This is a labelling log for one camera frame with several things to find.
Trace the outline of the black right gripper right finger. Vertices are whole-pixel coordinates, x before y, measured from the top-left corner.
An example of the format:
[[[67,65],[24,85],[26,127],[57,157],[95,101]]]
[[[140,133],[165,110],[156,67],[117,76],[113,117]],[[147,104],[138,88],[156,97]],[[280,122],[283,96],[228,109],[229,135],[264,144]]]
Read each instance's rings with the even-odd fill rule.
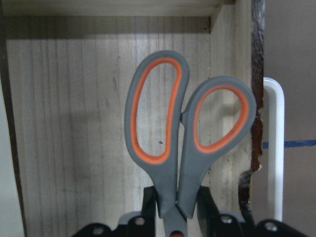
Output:
[[[235,215],[218,210],[208,187],[201,186],[199,189],[197,218],[203,237],[244,236],[241,222]]]

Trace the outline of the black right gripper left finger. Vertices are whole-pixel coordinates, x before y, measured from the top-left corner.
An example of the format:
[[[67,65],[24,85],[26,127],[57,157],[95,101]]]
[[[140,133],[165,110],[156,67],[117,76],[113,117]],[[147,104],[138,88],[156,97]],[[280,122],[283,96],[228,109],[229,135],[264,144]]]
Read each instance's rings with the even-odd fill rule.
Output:
[[[119,237],[156,236],[156,191],[154,187],[143,190],[142,209],[122,215],[118,221]]]

